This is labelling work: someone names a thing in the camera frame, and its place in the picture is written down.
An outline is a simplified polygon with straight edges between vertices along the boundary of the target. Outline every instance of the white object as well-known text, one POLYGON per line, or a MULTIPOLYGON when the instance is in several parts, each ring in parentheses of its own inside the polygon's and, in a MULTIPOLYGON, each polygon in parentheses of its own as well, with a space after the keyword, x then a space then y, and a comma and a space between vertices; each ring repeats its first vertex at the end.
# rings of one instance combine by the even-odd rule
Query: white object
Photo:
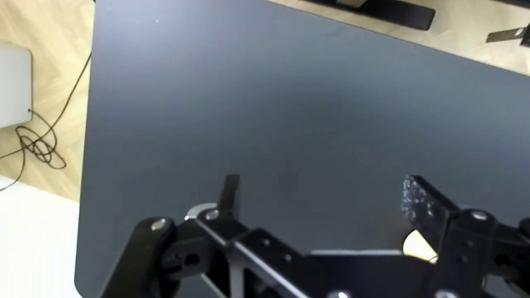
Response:
MULTIPOLYGON (((0 176, 0 188, 12 179, 0 176)), ((80 204, 22 183, 0 192, 0 298, 80 298, 80 204)))
POLYGON ((32 53, 0 42, 0 128, 32 120, 32 53))
POLYGON ((438 262, 436 250, 429 245, 429 242, 418 231, 413 231, 406 237, 406 241, 403 244, 403 254, 414 257, 414 259, 426 260, 429 264, 438 262))

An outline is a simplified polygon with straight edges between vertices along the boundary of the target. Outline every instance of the white device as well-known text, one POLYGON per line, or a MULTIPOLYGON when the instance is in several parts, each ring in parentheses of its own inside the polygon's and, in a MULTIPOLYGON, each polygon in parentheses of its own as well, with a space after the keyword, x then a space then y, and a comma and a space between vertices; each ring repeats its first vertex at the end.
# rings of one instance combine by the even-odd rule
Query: white device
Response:
POLYGON ((0 130, 32 120, 32 53, 0 42, 0 130))

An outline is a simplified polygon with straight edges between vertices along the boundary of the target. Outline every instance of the black metal frame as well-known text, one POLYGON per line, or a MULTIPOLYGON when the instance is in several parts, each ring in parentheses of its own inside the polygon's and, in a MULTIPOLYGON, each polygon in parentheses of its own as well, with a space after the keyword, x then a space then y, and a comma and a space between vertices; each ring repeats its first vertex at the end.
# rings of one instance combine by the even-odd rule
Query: black metal frame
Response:
POLYGON ((487 43, 507 42, 507 40, 520 40, 522 47, 530 48, 530 24, 527 27, 492 32, 487 35, 487 43))
POLYGON ((173 297, 202 275, 221 297, 492 297, 486 275, 530 293, 530 219, 519 229, 482 211, 461 211, 421 178, 404 181, 403 212, 438 249, 436 265, 406 255, 300 255, 272 234, 237 221, 239 176, 217 209, 181 226, 141 222, 106 285, 105 298, 173 297))

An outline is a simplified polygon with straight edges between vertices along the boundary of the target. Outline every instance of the bolt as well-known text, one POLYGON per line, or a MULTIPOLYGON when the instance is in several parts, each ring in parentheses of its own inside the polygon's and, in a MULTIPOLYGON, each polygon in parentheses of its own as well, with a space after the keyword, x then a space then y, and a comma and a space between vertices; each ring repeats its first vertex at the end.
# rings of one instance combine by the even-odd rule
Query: bolt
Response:
POLYGON ((438 290, 434 298, 459 298, 459 295, 449 290, 438 290))
POLYGON ((486 212, 482 212, 482 211, 474 211, 474 212, 471 212, 471 216, 476 219, 476 221, 487 221, 487 214, 486 212))
POLYGON ((151 224, 151 231, 156 232, 156 231, 163 231, 166 227, 168 221, 166 219, 158 219, 151 224))
POLYGON ((351 298, 351 295, 348 292, 337 290, 337 292, 332 292, 328 298, 351 298))
POLYGON ((217 217, 219 217, 219 211, 217 209, 214 209, 214 211, 206 214, 206 221, 214 221, 217 217))
POLYGON ((262 245, 264 245, 264 247, 270 247, 270 239, 264 239, 264 241, 262 241, 262 245))

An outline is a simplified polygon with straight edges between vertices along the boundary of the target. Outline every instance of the screw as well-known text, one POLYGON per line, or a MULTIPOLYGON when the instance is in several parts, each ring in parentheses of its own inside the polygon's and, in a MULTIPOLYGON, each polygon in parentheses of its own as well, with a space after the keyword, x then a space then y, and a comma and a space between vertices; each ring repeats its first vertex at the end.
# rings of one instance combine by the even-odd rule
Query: screw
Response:
POLYGON ((151 231, 156 232, 156 231, 163 231, 166 227, 168 221, 166 219, 158 219, 151 224, 151 231))
POLYGON ((262 241, 262 245, 264 245, 264 247, 270 247, 270 239, 264 239, 264 241, 262 241))
POLYGON ((482 212, 482 211, 474 211, 474 212, 471 212, 471 216, 472 216, 476 221, 487 221, 487 214, 482 212))
POLYGON ((337 290, 337 292, 332 292, 328 298, 351 298, 351 295, 348 292, 337 290))
POLYGON ((219 211, 217 209, 214 209, 214 211, 206 214, 206 221, 214 221, 217 217, 219 217, 219 211))
POLYGON ((282 262, 284 262, 284 264, 292 264, 292 262, 293 262, 293 257, 292 257, 290 254, 285 254, 285 255, 282 255, 282 262))
POLYGON ((438 290, 434 298, 459 298, 459 295, 449 290, 438 290))

